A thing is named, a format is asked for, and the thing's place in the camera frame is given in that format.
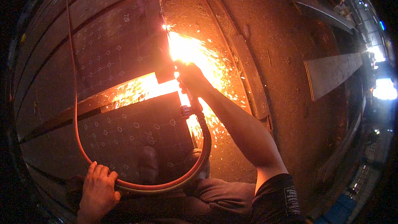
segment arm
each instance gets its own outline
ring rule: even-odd
[[[114,208],[120,200],[115,191],[117,173],[93,162],[88,168],[83,184],[83,196],[78,211],[78,224],[99,224],[101,219]]]
[[[257,168],[256,192],[271,177],[288,173],[275,141],[260,121],[212,87],[195,64],[177,62],[176,65],[183,85],[206,101],[225,125],[236,146]]]

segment red hose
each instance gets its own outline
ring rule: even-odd
[[[72,67],[73,67],[73,80],[74,80],[74,116],[73,116],[73,123],[74,123],[74,129],[75,129],[75,134],[76,134],[76,140],[77,144],[80,150],[80,153],[84,157],[84,159],[87,161],[87,163],[90,165],[92,164],[92,161],[90,158],[87,156],[87,154],[84,152],[84,149],[82,147],[82,143],[80,142],[79,138],[79,130],[78,130],[78,125],[77,125],[77,105],[78,105],[78,99],[77,99],[77,77],[76,77],[76,64],[75,64],[75,57],[74,57],[74,52],[73,52],[73,43],[72,43],[72,30],[70,26],[70,15],[69,15],[69,1],[67,1],[67,18],[68,18],[68,31],[69,31],[69,45],[70,45],[70,55],[72,58]],[[160,185],[140,185],[140,184],[134,184],[134,183],[129,183],[126,181],[122,181],[120,179],[117,179],[117,185],[122,189],[126,189],[128,191],[132,191],[135,193],[140,193],[140,194],[152,194],[152,193],[163,193],[171,190],[175,190],[176,188],[180,188],[186,183],[190,182],[192,179],[196,178],[196,175],[198,175],[202,168],[206,165],[207,160],[209,159],[210,156],[210,151],[211,151],[211,136],[210,136],[210,131],[207,127],[205,116],[203,113],[199,110],[196,113],[196,116],[198,118],[198,122],[202,128],[203,132],[203,149],[202,153],[199,157],[199,159],[196,161],[195,165],[182,177],[180,177],[177,180],[174,180],[172,182],[160,184]]]

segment torch flame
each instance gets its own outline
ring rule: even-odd
[[[203,75],[213,85],[213,87],[218,89],[231,100],[236,101],[238,99],[236,97],[237,95],[232,96],[235,94],[233,91],[227,92],[231,85],[231,81],[228,79],[230,68],[226,66],[224,62],[225,59],[221,60],[216,52],[207,49],[204,46],[204,41],[188,36],[182,36],[176,32],[170,31],[169,43],[171,57],[174,61],[181,60],[185,63],[195,63],[202,70]],[[181,93],[181,89],[178,86],[176,79],[158,84],[155,73],[150,73],[131,80],[125,85],[118,87],[117,91],[120,91],[120,93],[113,99],[114,109],[175,91],[178,92],[182,105],[190,105],[187,95]],[[220,133],[219,128],[224,128],[224,125],[219,121],[218,117],[216,117],[204,100],[199,98],[199,102],[203,107],[206,122],[210,129],[213,130],[212,132],[214,135],[216,135],[216,132]],[[187,124],[193,135],[196,137],[196,140],[203,138],[196,116],[192,115],[187,119]]]

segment sleeve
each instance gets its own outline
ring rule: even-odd
[[[276,175],[258,189],[250,215],[250,224],[257,223],[305,223],[291,175]]]

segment hand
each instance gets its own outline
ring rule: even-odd
[[[83,184],[83,195],[78,211],[78,223],[96,223],[115,207],[120,192],[115,191],[117,173],[93,162]]]
[[[187,93],[187,89],[196,97],[201,97],[206,90],[213,88],[210,82],[203,75],[202,71],[194,63],[185,64],[181,61],[175,61],[179,77],[182,93]]]

